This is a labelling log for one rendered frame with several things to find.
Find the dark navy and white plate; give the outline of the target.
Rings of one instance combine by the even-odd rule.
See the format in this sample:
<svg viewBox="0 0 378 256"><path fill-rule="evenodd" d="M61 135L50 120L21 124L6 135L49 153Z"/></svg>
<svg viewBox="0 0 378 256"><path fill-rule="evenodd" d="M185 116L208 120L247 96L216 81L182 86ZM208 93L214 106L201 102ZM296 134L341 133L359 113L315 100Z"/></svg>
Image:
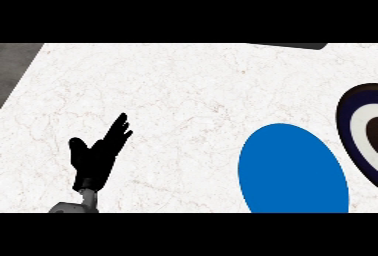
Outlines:
<svg viewBox="0 0 378 256"><path fill-rule="evenodd" d="M344 93L337 129L352 161L378 187L378 83L358 85Z"/></svg>

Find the blue plate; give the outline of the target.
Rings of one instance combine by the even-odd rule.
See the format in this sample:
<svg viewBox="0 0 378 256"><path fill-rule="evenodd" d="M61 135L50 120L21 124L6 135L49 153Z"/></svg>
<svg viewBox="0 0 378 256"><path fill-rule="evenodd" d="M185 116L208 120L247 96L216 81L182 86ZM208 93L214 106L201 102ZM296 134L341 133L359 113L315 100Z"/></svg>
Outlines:
<svg viewBox="0 0 378 256"><path fill-rule="evenodd" d="M290 124L262 127L245 141L239 186L254 213L347 213L349 186L321 139Z"/></svg>

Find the dark grey flat object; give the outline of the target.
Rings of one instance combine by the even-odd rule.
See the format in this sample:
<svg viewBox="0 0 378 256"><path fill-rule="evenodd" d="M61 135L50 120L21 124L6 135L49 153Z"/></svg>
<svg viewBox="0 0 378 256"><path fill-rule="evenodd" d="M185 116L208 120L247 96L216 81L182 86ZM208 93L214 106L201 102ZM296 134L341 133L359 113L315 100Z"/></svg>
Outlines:
<svg viewBox="0 0 378 256"><path fill-rule="evenodd" d="M322 48L325 48L328 43L251 43L251 44L298 48L298 49L321 50Z"/></svg>

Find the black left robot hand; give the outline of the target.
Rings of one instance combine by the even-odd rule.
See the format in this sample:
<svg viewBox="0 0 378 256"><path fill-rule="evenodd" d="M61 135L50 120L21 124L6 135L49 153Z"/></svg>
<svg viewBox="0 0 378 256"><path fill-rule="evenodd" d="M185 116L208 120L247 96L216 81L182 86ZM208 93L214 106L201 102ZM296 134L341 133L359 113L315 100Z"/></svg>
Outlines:
<svg viewBox="0 0 378 256"><path fill-rule="evenodd" d="M98 192L104 188L118 153L133 134L129 126L127 114L121 113L92 147L78 137L70 139L71 165L77 171L73 189L77 192L84 189Z"/></svg>

